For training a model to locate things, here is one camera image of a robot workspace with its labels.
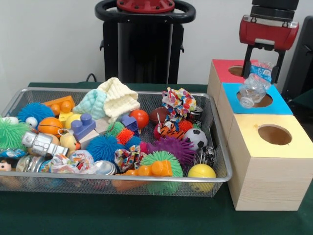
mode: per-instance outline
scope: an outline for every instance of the soccer ball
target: soccer ball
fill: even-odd
[[[190,129],[184,135],[184,139],[187,140],[187,142],[193,142],[194,146],[191,147],[190,149],[194,151],[196,151],[198,148],[202,148],[207,145],[205,133],[200,129],[196,128]]]

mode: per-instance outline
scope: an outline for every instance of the purple spiky ball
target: purple spiky ball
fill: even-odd
[[[181,165],[192,165],[195,151],[191,150],[193,144],[186,140],[179,141],[176,138],[161,138],[154,142],[154,145],[148,143],[148,154],[155,151],[168,151],[172,153],[179,161]]]

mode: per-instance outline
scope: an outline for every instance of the circular hole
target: circular hole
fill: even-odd
[[[235,65],[228,68],[228,71],[235,76],[242,77],[241,74],[243,72],[243,67],[240,65]]]
[[[258,131],[260,137],[271,144],[285,145],[292,140],[289,131],[277,125],[262,125]]]
[[[240,92],[237,92],[237,99],[239,100],[240,102],[240,98],[241,98],[241,94]],[[271,105],[273,102],[273,98],[269,95],[269,94],[266,94],[263,99],[260,101],[260,103],[256,103],[254,104],[254,108],[262,108],[262,107],[267,107],[269,105]]]

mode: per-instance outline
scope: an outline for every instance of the white knitted cloth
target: white knitted cloth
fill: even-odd
[[[117,77],[110,78],[97,89],[107,94],[103,110],[110,117],[109,123],[115,122],[123,113],[140,108],[138,93],[121,83]]]

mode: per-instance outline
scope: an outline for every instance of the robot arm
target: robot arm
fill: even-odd
[[[272,84],[277,83],[285,57],[294,43],[299,23],[293,22],[299,0],[253,0],[250,15],[245,15],[240,24],[240,42],[247,44],[242,76],[250,74],[250,57],[254,48],[276,51],[277,64],[272,70]]]

